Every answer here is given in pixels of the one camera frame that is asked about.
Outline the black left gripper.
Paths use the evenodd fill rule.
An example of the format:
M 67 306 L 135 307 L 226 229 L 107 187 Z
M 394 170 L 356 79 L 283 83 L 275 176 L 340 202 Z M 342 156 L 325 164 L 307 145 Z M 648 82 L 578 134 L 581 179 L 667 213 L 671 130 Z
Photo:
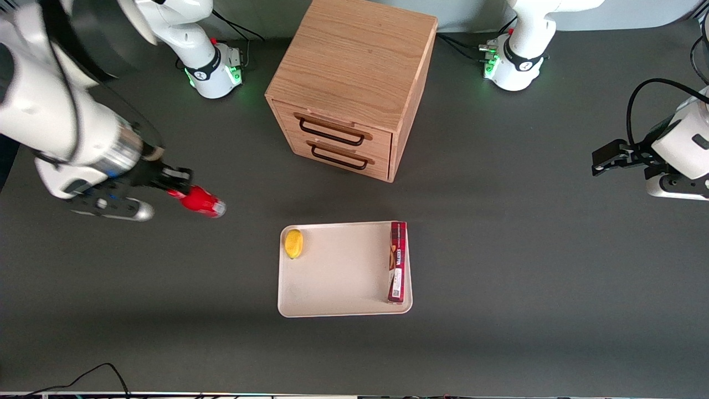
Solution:
M 664 119 L 650 129 L 645 138 L 635 141 L 631 133 L 631 121 L 626 122 L 628 142 L 613 140 L 605 146 L 592 152 L 592 175 L 597 177 L 607 171 L 617 168 L 633 168 L 645 166 L 645 178 L 658 175 L 673 174 L 675 169 L 668 164 L 651 144 L 669 132 L 671 119 Z

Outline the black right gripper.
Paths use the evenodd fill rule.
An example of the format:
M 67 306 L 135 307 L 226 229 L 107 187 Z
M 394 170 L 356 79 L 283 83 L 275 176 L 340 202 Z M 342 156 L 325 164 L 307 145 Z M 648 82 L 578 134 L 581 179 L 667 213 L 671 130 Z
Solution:
M 193 170 L 165 166 L 162 161 L 165 150 L 142 142 L 142 149 L 137 164 L 117 179 L 117 189 L 129 190 L 131 187 L 150 187 L 165 190 L 171 195 L 188 195 L 192 190 Z

